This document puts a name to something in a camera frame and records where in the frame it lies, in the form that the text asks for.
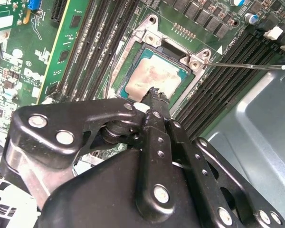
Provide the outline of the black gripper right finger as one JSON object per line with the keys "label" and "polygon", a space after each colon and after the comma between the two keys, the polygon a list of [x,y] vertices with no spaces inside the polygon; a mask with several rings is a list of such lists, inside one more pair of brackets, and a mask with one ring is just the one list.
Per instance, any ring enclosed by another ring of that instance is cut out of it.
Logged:
{"label": "black gripper right finger", "polygon": [[282,215],[204,138],[191,141],[158,93],[172,160],[181,164],[203,228],[285,228]]}

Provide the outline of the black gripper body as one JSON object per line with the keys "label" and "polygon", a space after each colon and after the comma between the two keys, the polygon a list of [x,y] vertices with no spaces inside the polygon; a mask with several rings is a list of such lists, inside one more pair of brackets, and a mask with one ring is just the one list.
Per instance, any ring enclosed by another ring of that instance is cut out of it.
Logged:
{"label": "black gripper body", "polygon": [[135,203],[141,152],[121,152],[58,187],[38,219],[40,228],[211,228],[200,219],[182,168],[165,178],[176,198],[174,213],[164,222],[142,217]]}

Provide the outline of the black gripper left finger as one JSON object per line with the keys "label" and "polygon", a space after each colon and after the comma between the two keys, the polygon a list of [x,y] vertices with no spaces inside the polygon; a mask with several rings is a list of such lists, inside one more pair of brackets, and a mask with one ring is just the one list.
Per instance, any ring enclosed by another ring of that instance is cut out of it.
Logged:
{"label": "black gripper left finger", "polygon": [[43,104],[12,115],[3,154],[5,177],[42,209],[61,185],[111,157],[141,152],[135,203],[143,218],[169,218],[175,211],[171,138],[151,88],[142,109],[122,98]]}

